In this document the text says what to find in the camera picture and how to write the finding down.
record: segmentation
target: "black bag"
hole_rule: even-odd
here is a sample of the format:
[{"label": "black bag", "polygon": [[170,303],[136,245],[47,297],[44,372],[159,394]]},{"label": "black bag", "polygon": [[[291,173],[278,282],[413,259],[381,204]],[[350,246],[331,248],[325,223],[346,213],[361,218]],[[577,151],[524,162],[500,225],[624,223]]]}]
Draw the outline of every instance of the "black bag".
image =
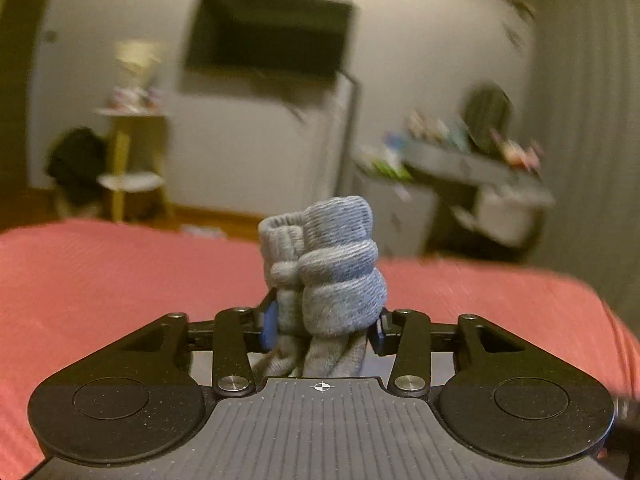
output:
[{"label": "black bag", "polygon": [[102,194],[97,178],[105,171],[106,153],[104,140],[90,128],[77,128],[53,147],[46,171],[65,191],[69,202],[81,206]]}]

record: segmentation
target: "blue gripper pad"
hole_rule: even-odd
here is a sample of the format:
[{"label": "blue gripper pad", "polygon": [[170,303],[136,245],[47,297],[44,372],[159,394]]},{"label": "blue gripper pad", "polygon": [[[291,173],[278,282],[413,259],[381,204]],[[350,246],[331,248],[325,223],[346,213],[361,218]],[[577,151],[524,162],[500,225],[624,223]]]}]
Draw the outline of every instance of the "blue gripper pad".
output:
[{"label": "blue gripper pad", "polygon": [[264,350],[271,351],[278,340],[278,302],[271,301],[262,316],[260,344]]}]

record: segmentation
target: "round pad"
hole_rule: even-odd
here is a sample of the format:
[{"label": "round pad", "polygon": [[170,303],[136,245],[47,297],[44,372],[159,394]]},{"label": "round pad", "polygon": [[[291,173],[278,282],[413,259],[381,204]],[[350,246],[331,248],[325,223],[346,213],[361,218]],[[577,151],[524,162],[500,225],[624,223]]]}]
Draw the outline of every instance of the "round pad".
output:
[{"label": "round pad", "polygon": [[76,410],[98,420],[115,420],[137,413],[149,400],[146,386],[124,377],[91,381],[74,395]]},{"label": "round pad", "polygon": [[28,407],[47,454],[82,463],[141,460],[198,427],[198,384],[159,352],[115,351],[60,370],[40,384]]},{"label": "round pad", "polygon": [[504,381],[495,389],[494,399],[505,412],[528,420],[551,418],[569,405],[569,397],[560,386],[531,377]]},{"label": "round pad", "polygon": [[556,362],[548,372],[540,372],[541,365],[538,373],[518,376],[526,368],[518,352],[496,355],[499,362],[453,376],[438,398],[443,420],[467,445],[513,462],[544,464],[579,457],[607,435],[612,401],[598,381]]}]

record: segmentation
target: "door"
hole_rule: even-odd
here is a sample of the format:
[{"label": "door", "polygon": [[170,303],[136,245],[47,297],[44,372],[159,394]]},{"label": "door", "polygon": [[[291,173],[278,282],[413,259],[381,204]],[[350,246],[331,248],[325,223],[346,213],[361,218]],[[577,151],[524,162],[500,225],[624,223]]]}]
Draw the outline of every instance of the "door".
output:
[{"label": "door", "polygon": [[0,193],[27,187],[26,125],[34,43],[46,0],[4,0],[0,14]]}]

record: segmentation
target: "wooden stool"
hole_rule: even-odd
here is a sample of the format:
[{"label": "wooden stool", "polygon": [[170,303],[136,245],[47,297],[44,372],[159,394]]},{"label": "wooden stool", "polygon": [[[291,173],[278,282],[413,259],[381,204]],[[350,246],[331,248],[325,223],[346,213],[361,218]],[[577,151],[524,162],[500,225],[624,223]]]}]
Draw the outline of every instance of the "wooden stool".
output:
[{"label": "wooden stool", "polygon": [[164,149],[159,142],[154,142],[152,149],[153,172],[127,173],[131,146],[132,121],[139,118],[166,118],[163,113],[129,112],[100,108],[96,113],[113,120],[113,128],[109,138],[108,167],[111,173],[98,178],[100,184],[113,193],[111,202],[111,219],[114,222],[124,220],[125,193],[159,189],[164,211],[169,218],[174,217],[174,208],[169,201],[164,180]]}]

